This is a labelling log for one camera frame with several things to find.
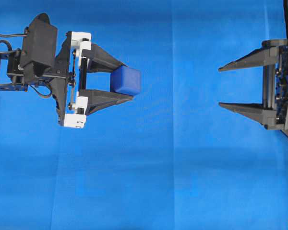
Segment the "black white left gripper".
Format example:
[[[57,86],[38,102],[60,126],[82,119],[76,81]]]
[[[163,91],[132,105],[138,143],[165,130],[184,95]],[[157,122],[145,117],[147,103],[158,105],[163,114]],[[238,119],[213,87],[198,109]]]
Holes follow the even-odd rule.
[[[58,123],[62,127],[83,128],[86,116],[107,107],[131,101],[133,96],[100,90],[79,90],[74,92],[75,73],[69,71],[71,50],[79,61],[88,59],[88,72],[113,72],[124,63],[115,59],[97,44],[91,43],[92,35],[87,32],[71,31],[55,57],[54,79],[50,81],[52,97],[56,102]],[[73,113],[66,113],[68,86],[72,87],[70,107]]]

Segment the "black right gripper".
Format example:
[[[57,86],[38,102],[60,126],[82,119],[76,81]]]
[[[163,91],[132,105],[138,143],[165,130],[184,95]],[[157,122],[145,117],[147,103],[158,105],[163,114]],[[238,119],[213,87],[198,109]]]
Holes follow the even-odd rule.
[[[218,71],[263,66],[263,104],[218,104],[260,123],[267,130],[280,130],[288,137],[288,40],[267,40],[262,46]]]

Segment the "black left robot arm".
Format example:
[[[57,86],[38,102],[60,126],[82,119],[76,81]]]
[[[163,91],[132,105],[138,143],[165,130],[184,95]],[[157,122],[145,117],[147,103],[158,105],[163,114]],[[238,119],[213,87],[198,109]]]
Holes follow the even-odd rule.
[[[7,50],[0,52],[0,91],[25,92],[46,87],[56,102],[58,123],[62,127],[83,128],[87,116],[131,101],[141,92],[141,73],[115,59],[97,44],[91,42],[92,35],[69,31],[66,34],[55,65],[41,68],[43,75],[34,82],[24,79],[24,68],[20,65],[21,49],[13,50],[7,43]],[[88,73],[110,73],[109,91],[87,89]]]

